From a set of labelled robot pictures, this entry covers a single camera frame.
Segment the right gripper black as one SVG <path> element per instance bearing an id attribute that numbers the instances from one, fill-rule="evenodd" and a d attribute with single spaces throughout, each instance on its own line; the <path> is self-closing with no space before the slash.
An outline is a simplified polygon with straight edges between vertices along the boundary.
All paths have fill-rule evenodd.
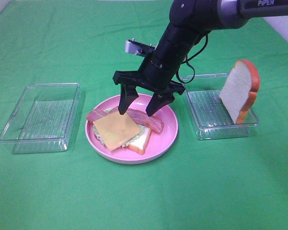
<path id="1" fill-rule="evenodd" d="M 184 86 L 172 80 L 191 48 L 203 38 L 189 28 L 169 23 L 155 50 L 149 52 L 137 71 L 116 71 L 113 81 L 120 85 L 118 111 L 125 114 L 139 95 L 136 86 L 155 92 L 146 107 L 149 117 L 175 100 L 173 92 L 182 94 Z"/>

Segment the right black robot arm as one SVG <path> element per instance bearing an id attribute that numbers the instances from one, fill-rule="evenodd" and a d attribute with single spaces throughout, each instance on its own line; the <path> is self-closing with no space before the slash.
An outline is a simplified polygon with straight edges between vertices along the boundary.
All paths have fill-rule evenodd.
<path id="1" fill-rule="evenodd" d="M 173 94 L 185 90 L 173 76 L 192 47 L 212 30 L 237 29 L 250 18 L 288 15 L 288 0 L 175 0 L 169 24 L 158 45 L 152 48 L 136 42 L 144 57 L 137 71 L 116 71 L 113 81 L 120 85 L 119 113 L 125 114 L 138 98 L 136 87 L 152 91 L 146 113 L 152 116 L 174 101 Z"/>

